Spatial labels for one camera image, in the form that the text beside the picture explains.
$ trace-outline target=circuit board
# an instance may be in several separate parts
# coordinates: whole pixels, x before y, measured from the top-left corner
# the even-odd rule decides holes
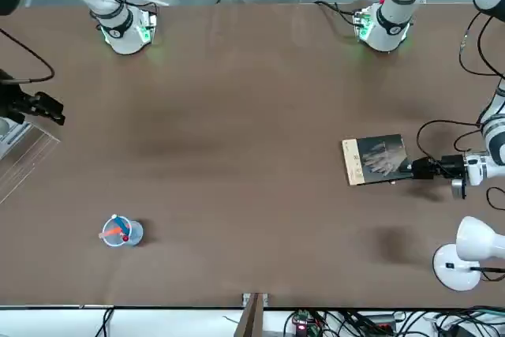
[[[366,41],[368,35],[373,28],[372,7],[364,8],[357,11],[353,15],[353,22],[355,23],[354,33],[359,40]],[[407,32],[410,28],[410,23],[407,24],[403,31],[402,41],[407,37]]]

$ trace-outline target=clear acrylic box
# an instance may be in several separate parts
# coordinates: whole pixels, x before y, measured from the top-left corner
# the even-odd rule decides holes
[[[9,132],[0,136],[0,204],[60,142],[30,122],[3,120],[9,123]]]

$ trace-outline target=marker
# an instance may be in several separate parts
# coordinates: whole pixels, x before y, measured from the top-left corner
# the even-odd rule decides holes
[[[126,235],[129,234],[129,230],[128,228],[126,227],[125,223],[123,223],[123,220],[121,220],[121,217],[119,217],[118,215],[112,215],[112,219],[114,220],[114,222],[118,225],[118,227],[121,228],[122,232]]]
[[[108,230],[107,232],[102,232],[98,234],[98,238],[105,238],[111,236],[112,234],[124,234],[120,227]]]

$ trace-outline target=hand image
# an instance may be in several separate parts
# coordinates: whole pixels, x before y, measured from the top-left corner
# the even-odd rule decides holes
[[[401,146],[386,147],[384,142],[377,144],[370,153],[363,155],[365,166],[373,173],[382,173],[385,177],[392,171],[396,171],[407,158],[405,149]]]

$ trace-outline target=lamp base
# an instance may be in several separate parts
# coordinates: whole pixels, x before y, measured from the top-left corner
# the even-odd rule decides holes
[[[456,244],[444,245],[433,255],[433,270],[438,280],[454,291],[468,291],[481,281],[481,273],[469,268],[480,267],[478,262],[461,260],[456,253]]]

